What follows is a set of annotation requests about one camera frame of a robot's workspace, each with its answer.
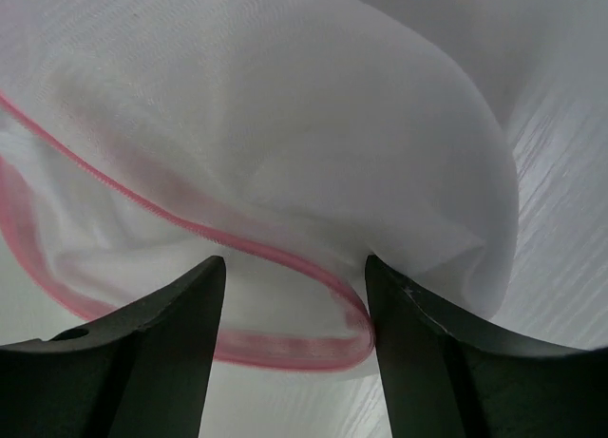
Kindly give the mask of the white mesh laundry bag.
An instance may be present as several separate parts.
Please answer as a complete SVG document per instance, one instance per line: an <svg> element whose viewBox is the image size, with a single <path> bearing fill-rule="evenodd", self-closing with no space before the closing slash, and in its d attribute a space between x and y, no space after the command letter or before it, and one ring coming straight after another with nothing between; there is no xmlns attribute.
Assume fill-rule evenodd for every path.
<svg viewBox="0 0 608 438"><path fill-rule="evenodd" d="M491 317L519 203L486 1L1 0L2 236L85 319L224 257L239 365L364 362L371 255Z"/></svg>

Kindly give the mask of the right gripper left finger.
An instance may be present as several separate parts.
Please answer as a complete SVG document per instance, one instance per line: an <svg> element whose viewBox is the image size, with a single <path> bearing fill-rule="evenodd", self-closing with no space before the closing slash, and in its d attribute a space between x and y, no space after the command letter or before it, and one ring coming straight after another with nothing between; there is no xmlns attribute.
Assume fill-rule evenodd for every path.
<svg viewBox="0 0 608 438"><path fill-rule="evenodd" d="M225 282L209 257L97 320L3 346L2 436L198 436Z"/></svg>

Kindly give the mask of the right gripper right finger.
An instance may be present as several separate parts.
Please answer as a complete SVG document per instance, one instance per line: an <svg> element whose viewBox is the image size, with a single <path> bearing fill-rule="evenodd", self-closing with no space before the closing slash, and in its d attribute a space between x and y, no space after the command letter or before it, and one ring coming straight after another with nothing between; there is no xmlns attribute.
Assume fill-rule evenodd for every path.
<svg viewBox="0 0 608 438"><path fill-rule="evenodd" d="M603 437L607 351L492 324L369 257L365 281L395 437Z"/></svg>

